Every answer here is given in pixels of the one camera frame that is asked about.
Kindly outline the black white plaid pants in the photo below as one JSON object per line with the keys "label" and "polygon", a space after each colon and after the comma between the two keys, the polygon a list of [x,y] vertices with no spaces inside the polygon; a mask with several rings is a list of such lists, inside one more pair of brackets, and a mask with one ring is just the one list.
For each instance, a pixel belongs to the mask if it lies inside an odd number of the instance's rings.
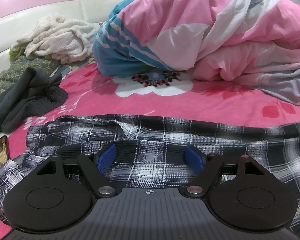
{"label": "black white plaid pants", "polygon": [[25,150],[0,169],[0,239],[11,230],[3,200],[12,187],[53,154],[76,157],[109,142],[117,156],[106,175],[118,188],[186,185],[194,177],[183,156],[187,145],[204,153],[253,157],[296,195],[290,228],[300,238],[300,122],[256,128],[140,115],[65,115],[31,126],[23,139]]}

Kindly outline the pink floral bed blanket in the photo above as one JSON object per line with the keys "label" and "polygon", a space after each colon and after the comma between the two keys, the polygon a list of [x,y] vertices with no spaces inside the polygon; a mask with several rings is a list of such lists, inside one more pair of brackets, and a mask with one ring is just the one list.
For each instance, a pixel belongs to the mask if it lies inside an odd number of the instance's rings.
{"label": "pink floral bed blanket", "polygon": [[[67,75],[61,87],[68,93],[65,104],[41,117],[29,117],[8,137],[11,159],[26,149],[26,134],[31,126],[45,124],[62,115],[88,116],[127,114],[164,116],[213,122],[242,127],[277,127],[300,122],[300,106],[282,101],[260,90],[250,90],[225,81],[197,81],[187,73],[169,86],[144,87],[131,77],[104,77],[96,64],[87,65]],[[298,210],[292,222],[292,231],[300,233],[300,150],[289,148],[279,153],[266,153],[256,146],[253,157],[293,190],[297,190]],[[111,179],[141,187],[169,185],[181,179],[181,168],[169,167],[177,176],[168,175],[168,164],[159,164],[167,157],[151,157],[145,161],[149,168],[139,168],[137,157],[128,166],[118,161],[110,173]]]}

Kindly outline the dark grey garment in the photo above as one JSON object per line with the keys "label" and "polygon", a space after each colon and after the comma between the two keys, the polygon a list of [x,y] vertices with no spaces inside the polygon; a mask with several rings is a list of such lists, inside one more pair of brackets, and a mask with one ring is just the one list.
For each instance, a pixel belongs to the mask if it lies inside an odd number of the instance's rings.
{"label": "dark grey garment", "polygon": [[61,106],[68,94],[60,74],[49,77],[42,69],[27,68],[16,84],[0,95],[0,132],[12,133],[29,116],[43,116]]}

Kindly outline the cream white fleece blanket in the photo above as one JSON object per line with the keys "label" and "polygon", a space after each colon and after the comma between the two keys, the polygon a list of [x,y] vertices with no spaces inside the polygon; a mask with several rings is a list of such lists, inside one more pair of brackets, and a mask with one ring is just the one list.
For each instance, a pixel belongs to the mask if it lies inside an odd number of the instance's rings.
{"label": "cream white fleece blanket", "polygon": [[21,55],[31,60],[36,57],[59,60],[62,64],[83,61],[92,55],[96,28],[84,20],[67,20],[61,14],[41,18],[25,34],[16,39],[9,56]]}

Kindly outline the green patterned pillow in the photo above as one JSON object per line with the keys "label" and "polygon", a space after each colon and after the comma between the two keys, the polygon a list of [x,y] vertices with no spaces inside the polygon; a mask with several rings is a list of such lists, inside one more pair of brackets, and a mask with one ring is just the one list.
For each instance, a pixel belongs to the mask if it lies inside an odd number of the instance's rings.
{"label": "green patterned pillow", "polygon": [[28,59],[25,56],[25,47],[21,47],[18,51],[10,50],[9,59],[10,67],[0,73],[0,95],[17,83],[26,68],[43,69],[48,75],[51,75],[61,64],[59,60],[53,59],[51,55],[34,56]]}

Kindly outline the pink blue patterned duvet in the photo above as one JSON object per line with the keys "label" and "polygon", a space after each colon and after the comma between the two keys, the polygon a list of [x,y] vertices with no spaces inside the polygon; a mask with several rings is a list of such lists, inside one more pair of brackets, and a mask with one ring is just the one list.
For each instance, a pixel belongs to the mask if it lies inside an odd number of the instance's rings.
{"label": "pink blue patterned duvet", "polygon": [[99,27],[105,76],[186,71],[300,106],[300,5],[290,0],[124,0]]}

